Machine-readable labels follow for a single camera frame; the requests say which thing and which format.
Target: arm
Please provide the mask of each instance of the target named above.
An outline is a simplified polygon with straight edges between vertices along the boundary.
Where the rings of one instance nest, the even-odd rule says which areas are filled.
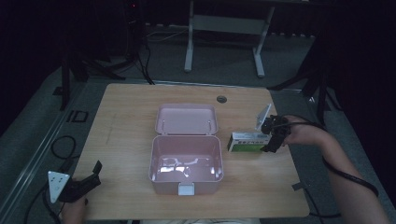
[[[85,217],[85,197],[74,203],[65,203],[62,209],[64,224],[82,224]]]
[[[287,119],[290,122],[304,121],[293,116],[287,116]],[[362,179],[337,140],[319,128],[293,125],[284,144],[318,146],[323,158],[335,169]],[[335,200],[346,223],[390,223],[372,191],[332,172],[329,172],[329,178]]]

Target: box lid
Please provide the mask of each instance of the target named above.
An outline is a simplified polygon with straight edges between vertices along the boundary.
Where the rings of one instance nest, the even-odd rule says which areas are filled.
[[[157,114],[159,134],[215,134],[218,131],[215,107],[201,104],[163,104]]]
[[[271,104],[268,104],[262,112],[257,116],[257,122],[256,122],[256,130],[261,131],[262,130],[262,125],[265,122],[265,119],[268,116],[268,112],[270,112],[271,109]]]

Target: wooden table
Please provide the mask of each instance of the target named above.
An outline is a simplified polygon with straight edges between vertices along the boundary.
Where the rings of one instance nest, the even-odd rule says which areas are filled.
[[[217,102],[217,97],[227,102]],[[149,180],[158,108],[164,103],[216,108],[224,178],[210,195],[159,195]],[[87,219],[305,217],[309,208],[288,147],[277,153],[228,152],[231,132],[253,132],[256,116],[272,103],[255,88],[110,84],[93,122],[74,177],[103,164],[102,185],[88,194]],[[272,107],[271,114],[276,114]]]

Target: hand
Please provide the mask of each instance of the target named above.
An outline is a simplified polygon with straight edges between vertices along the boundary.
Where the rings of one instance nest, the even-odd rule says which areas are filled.
[[[307,122],[307,120],[292,115],[285,116],[288,122]],[[318,127],[305,124],[296,124],[290,126],[290,135],[283,141],[287,144],[316,145],[320,146],[323,141],[332,138],[332,136]]]
[[[73,203],[65,203],[62,209],[64,224],[82,224],[85,217],[85,196]]]

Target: white object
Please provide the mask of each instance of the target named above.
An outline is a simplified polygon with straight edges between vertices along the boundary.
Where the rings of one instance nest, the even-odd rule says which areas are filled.
[[[49,197],[52,203],[58,200],[69,178],[70,175],[49,171]]]
[[[262,125],[264,124],[270,109],[271,104],[268,104],[267,107],[265,107],[264,110],[257,116],[256,130],[260,131],[262,129]]]
[[[195,194],[194,183],[178,184],[178,195],[194,195],[194,194]]]

